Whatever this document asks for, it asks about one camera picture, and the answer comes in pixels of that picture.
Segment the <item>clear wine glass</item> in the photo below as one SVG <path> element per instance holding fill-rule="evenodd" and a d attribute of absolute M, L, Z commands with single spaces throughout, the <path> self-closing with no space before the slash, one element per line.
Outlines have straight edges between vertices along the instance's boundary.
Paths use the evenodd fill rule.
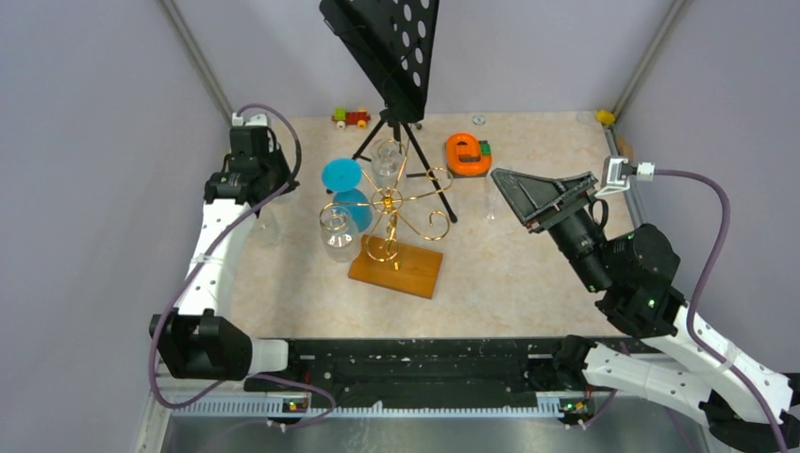
<path fill-rule="evenodd" d="M 371 171 L 378 189 L 397 184 L 404 160 L 404 147 L 400 142 L 388 139 L 374 145 L 371 150 Z"/>
<path fill-rule="evenodd" d="M 260 210 L 253 234 L 264 247 L 277 248 L 280 246 L 282 241 L 280 224 L 275 215 L 275 210 L 270 205 Z"/>
<path fill-rule="evenodd" d="M 505 200 L 505 197 L 497 188 L 492 178 L 492 172 L 498 168 L 508 168 L 510 170 L 513 169 L 512 166 L 508 166 L 502 163 L 500 164 L 495 163 L 484 177 L 483 181 L 484 205 L 485 205 L 484 219 L 488 223 L 495 223 L 499 219 L 502 219 L 508 213 L 508 204 Z"/>
<path fill-rule="evenodd" d="M 319 217 L 320 236 L 327 255 L 336 262 L 349 263 L 361 250 L 361 238 L 350 211 L 338 204 L 325 206 Z"/>

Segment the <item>blue plastic wine glass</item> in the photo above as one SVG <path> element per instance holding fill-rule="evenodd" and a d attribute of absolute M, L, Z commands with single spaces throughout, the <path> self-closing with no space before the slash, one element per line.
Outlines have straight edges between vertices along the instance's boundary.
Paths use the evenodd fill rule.
<path fill-rule="evenodd" d="M 358 188 L 362 177 L 361 166 L 352 159 L 334 159 L 321 174 L 325 188 L 333 193 L 334 205 L 349 212 L 359 233 L 365 232 L 373 222 L 367 197 Z"/>

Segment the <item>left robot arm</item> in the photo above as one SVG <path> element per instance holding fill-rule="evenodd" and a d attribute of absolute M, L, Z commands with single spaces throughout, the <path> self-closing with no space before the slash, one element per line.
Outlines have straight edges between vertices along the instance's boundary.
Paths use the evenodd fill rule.
<path fill-rule="evenodd" d="M 264 202 L 293 190 L 292 171 L 265 124 L 229 131 L 231 151 L 206 181 L 200 234 L 187 283 L 150 334 L 174 378 L 241 380 L 266 372 L 280 390 L 301 381 L 302 364 L 284 340 L 256 340 L 229 321 L 240 257 Z"/>

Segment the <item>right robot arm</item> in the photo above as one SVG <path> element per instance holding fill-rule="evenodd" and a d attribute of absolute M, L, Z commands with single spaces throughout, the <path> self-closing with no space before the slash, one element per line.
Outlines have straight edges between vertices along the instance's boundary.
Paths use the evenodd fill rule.
<path fill-rule="evenodd" d="M 591 173 L 563 179 L 497 168 L 492 181 L 520 223 L 551 236 L 596 308 L 620 332 L 669 356 L 663 367 L 569 335 L 553 351 L 551 376 L 572 391 L 607 388 L 680 413 L 741 452 L 799 445 L 799 376 L 752 359 L 698 313 L 673 284 L 679 256 L 654 225 L 608 239 L 593 207 Z"/>

